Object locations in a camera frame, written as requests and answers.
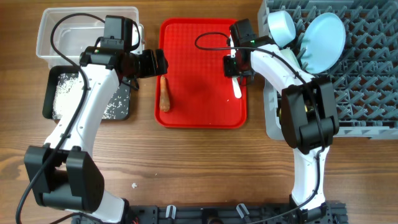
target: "red tray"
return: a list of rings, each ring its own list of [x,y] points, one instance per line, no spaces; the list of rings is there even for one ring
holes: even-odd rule
[[[206,51],[195,47],[205,32],[229,35],[232,19],[168,19],[160,28],[159,47],[169,63],[167,87],[170,111],[159,109],[160,77],[157,77],[155,118],[168,128],[225,128],[242,126],[247,118],[246,87],[242,98],[233,93],[232,80],[224,77],[223,56],[230,50]],[[205,47],[226,47],[222,35],[208,35],[198,41]]]

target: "black mounting base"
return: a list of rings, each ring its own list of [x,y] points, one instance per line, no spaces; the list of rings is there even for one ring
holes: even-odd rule
[[[236,207],[177,207],[175,218],[171,218],[172,211],[167,208],[156,206],[131,206],[131,211],[139,218],[137,224],[245,224],[257,222],[266,218],[286,212],[290,209],[289,204],[268,204],[264,206],[246,207],[249,215],[241,218]],[[85,218],[75,217],[73,224],[98,224]],[[343,203],[326,203],[326,215],[312,220],[302,222],[294,214],[284,218],[275,218],[260,224],[348,224],[347,209]]]

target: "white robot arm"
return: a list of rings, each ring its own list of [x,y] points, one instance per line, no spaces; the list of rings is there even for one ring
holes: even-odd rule
[[[80,71],[84,74],[80,72],[79,79],[85,76],[87,80],[86,84],[80,82],[82,94],[86,90],[81,108],[70,108],[42,147],[29,146],[24,163],[30,181],[36,180],[33,193],[39,205],[89,214],[103,223],[132,223],[128,201],[104,189],[104,178],[92,160],[94,140],[106,106],[123,77],[163,75],[168,65],[160,49],[155,53],[152,50],[143,50],[140,55],[130,53],[140,42],[132,48],[134,21],[106,16],[104,23],[104,37],[98,39],[101,47],[97,44],[87,47],[80,57]],[[66,170],[57,169],[62,163]],[[21,222],[20,213],[16,220]]]
[[[311,82],[314,78],[313,75],[302,71],[294,63],[285,58],[276,44],[267,44],[259,48],[273,52],[283,58],[291,67],[293,67],[294,70],[298,71],[300,76],[306,82]],[[283,89],[286,89],[291,85],[299,86],[303,84],[284,63],[264,52],[257,50],[251,52],[251,67],[255,72],[267,79],[267,81],[269,81],[280,94],[282,94]],[[319,150],[321,150],[321,147],[312,149],[309,154],[305,155],[299,149],[293,149],[295,180],[292,199],[297,205],[304,203],[312,195],[314,186],[317,184],[317,162],[315,156]],[[328,151],[329,147],[320,154],[321,174],[318,194],[311,200],[311,202],[301,207],[302,210],[317,208],[325,202],[325,196],[323,194],[323,172]]]

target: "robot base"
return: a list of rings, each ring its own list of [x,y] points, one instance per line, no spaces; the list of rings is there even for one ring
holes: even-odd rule
[[[131,206],[129,212],[134,214],[137,224],[244,224],[257,222],[284,213],[291,208],[288,203],[275,203],[263,206],[237,207],[174,207]],[[343,203],[326,202],[322,210],[325,215],[310,221],[305,221],[303,213],[291,213],[286,217],[275,218],[260,224],[348,224],[347,209]],[[84,217],[74,217],[73,224],[98,224]]]

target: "white bowl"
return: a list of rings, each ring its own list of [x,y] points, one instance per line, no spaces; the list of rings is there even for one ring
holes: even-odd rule
[[[279,47],[285,47],[296,38],[296,28],[292,17],[286,11],[272,12],[268,15],[271,36]]]

